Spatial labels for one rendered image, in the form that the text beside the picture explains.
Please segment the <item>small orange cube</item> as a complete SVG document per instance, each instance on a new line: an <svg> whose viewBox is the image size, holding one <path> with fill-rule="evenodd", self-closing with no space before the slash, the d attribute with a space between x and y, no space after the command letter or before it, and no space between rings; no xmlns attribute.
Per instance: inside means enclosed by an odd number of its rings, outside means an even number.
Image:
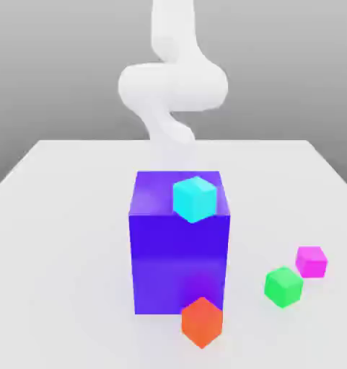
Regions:
<svg viewBox="0 0 347 369"><path fill-rule="evenodd" d="M181 311L183 334L203 349L222 333L223 311L200 297Z"/></svg>

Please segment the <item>large purple box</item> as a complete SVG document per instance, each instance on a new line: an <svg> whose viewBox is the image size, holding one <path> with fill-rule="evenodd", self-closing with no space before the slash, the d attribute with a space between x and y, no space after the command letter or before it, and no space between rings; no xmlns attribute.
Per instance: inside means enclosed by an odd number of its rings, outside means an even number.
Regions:
<svg viewBox="0 0 347 369"><path fill-rule="evenodd" d="M173 186L200 177L217 189L216 214L189 223L173 210ZM200 297L224 304L230 211L216 171L139 171L128 214L136 314L180 314Z"/></svg>

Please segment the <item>small green cube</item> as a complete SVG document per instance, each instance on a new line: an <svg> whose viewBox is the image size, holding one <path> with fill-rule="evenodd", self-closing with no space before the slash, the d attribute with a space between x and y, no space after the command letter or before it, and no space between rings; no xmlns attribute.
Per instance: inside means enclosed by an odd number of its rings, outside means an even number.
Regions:
<svg viewBox="0 0 347 369"><path fill-rule="evenodd" d="M288 267L279 267L265 277L264 293L280 308L285 308L301 298L304 281Z"/></svg>

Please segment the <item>small magenta cube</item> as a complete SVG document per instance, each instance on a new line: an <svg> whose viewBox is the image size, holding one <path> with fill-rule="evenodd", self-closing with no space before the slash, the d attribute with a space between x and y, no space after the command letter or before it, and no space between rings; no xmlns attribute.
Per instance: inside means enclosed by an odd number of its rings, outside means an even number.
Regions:
<svg viewBox="0 0 347 369"><path fill-rule="evenodd" d="M303 278L323 278L328 259L320 246L300 246L295 265Z"/></svg>

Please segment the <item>small cyan cube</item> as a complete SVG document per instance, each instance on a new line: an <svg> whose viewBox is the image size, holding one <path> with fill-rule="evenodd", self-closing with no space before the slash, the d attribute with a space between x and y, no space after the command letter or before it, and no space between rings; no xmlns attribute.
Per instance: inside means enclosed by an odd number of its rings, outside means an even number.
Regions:
<svg viewBox="0 0 347 369"><path fill-rule="evenodd" d="M189 223L216 214L217 188L196 176L173 184L173 210Z"/></svg>

